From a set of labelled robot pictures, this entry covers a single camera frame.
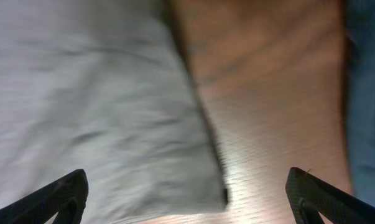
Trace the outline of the grey shorts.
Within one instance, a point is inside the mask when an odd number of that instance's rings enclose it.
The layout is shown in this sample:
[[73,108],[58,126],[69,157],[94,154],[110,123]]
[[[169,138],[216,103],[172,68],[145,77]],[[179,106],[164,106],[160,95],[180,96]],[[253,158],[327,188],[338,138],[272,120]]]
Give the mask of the grey shorts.
[[83,223],[225,210],[163,1],[0,0],[0,208],[75,169]]

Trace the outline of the navy blue shorts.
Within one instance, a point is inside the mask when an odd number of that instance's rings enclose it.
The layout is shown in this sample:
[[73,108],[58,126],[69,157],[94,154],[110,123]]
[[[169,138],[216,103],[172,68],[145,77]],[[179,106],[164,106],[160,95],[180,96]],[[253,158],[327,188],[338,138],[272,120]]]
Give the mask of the navy blue shorts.
[[346,2],[347,147],[354,194],[375,207],[375,0]]

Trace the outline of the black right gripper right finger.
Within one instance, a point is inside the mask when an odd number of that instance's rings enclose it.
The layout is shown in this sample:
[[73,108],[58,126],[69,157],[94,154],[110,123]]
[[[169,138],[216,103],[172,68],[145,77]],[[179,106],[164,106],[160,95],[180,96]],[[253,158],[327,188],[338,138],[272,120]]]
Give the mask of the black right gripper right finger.
[[285,185],[295,221],[324,224],[375,224],[375,207],[322,181],[298,167],[292,167]]

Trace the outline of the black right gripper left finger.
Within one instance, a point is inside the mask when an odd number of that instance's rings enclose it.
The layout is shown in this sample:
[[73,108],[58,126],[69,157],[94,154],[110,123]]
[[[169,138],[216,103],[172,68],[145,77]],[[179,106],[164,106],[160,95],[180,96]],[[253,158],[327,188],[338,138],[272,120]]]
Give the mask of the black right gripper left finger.
[[57,179],[0,209],[0,223],[80,224],[86,207],[88,181],[83,169]]

